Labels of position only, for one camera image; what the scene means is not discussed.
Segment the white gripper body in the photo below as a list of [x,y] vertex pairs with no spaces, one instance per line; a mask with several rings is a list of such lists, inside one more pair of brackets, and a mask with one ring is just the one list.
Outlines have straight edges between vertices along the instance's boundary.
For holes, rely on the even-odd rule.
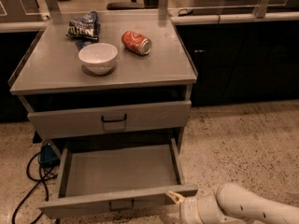
[[185,198],[180,204],[179,216],[184,224],[200,224],[195,197]]

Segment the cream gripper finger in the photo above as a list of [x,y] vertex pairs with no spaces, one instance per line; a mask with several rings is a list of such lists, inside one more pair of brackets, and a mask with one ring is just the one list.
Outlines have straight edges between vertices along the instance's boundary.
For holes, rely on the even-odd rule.
[[181,205],[186,200],[184,196],[174,191],[167,191],[165,195],[168,196],[177,205]]

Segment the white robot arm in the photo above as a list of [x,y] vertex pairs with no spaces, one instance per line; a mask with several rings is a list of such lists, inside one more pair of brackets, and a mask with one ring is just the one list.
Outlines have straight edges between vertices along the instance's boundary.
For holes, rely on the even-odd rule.
[[274,202],[235,183],[218,187],[213,195],[183,197],[174,191],[166,195],[179,206],[184,224],[299,224],[299,208]]

